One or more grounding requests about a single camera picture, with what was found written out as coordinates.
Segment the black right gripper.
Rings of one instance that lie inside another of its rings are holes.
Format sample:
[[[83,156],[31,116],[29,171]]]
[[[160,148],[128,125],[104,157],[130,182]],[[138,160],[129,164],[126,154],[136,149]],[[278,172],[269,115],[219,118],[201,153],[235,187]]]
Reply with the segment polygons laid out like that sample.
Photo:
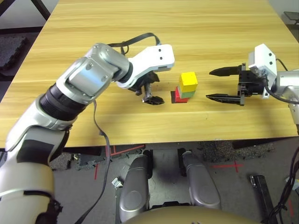
[[[250,70],[246,70],[246,63],[242,63],[239,66],[217,68],[210,71],[209,74],[218,77],[239,75],[237,96],[231,96],[228,94],[206,95],[206,97],[210,100],[244,106],[246,97],[251,97],[252,95],[263,95],[264,86],[261,79]]]

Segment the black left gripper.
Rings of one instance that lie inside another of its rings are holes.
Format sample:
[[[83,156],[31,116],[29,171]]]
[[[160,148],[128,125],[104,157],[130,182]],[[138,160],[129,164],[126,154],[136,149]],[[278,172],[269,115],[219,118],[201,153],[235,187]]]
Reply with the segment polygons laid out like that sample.
[[[164,100],[161,97],[152,96],[150,85],[154,82],[160,82],[158,75],[154,72],[146,73],[144,76],[138,78],[129,90],[134,92],[135,95],[140,96],[142,94],[142,88],[144,88],[145,96],[142,99],[143,103],[149,105],[162,105],[164,104]]]

